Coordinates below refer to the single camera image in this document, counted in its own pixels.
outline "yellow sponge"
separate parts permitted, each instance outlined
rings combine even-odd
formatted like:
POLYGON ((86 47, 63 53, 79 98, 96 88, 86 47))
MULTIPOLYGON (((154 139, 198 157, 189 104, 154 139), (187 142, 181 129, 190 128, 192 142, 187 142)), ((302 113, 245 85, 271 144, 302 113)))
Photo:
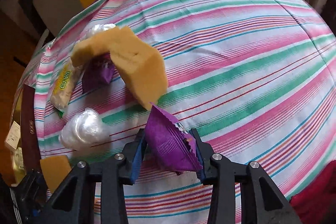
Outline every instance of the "yellow sponge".
POLYGON ((50 156, 40 160, 40 164, 44 180, 53 193, 71 171, 69 159, 65 155, 50 156))
POLYGON ((126 87, 147 110, 166 93, 168 80, 160 52, 123 27, 110 44, 110 56, 126 87))
POLYGON ((97 33, 92 37, 77 42, 73 47, 71 61, 74 67, 84 65, 92 58, 110 51, 110 44, 120 29, 112 29, 97 33))

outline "red fabric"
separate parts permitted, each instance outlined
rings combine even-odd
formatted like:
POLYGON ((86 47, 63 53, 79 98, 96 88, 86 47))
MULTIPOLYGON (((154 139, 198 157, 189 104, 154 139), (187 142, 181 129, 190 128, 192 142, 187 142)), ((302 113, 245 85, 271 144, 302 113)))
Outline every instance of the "red fabric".
POLYGON ((303 224, 319 224, 335 199, 336 160, 333 160, 312 183, 292 197, 290 204, 303 224))

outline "metal bolt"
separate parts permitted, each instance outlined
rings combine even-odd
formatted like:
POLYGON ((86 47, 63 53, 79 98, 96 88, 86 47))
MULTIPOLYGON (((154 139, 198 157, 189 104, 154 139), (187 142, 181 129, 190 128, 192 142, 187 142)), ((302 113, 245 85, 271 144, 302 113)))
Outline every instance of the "metal bolt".
POLYGON ((259 163, 257 163, 256 161, 251 161, 250 165, 252 168, 258 168, 259 167, 259 163))
POLYGON ((114 155, 114 158, 115 158, 116 160, 122 160, 122 159, 124 158, 124 154, 122 154, 122 153, 117 153, 117 154, 114 155))
POLYGON ((86 162, 83 161, 83 160, 81 160, 77 163, 77 167, 79 167, 79 168, 84 168, 85 166, 86 166, 86 162))
POLYGON ((213 158, 214 160, 221 160, 221 159, 223 158, 223 156, 222 156, 221 154, 219 154, 219 153, 214 153, 214 154, 212 155, 212 158, 213 158))

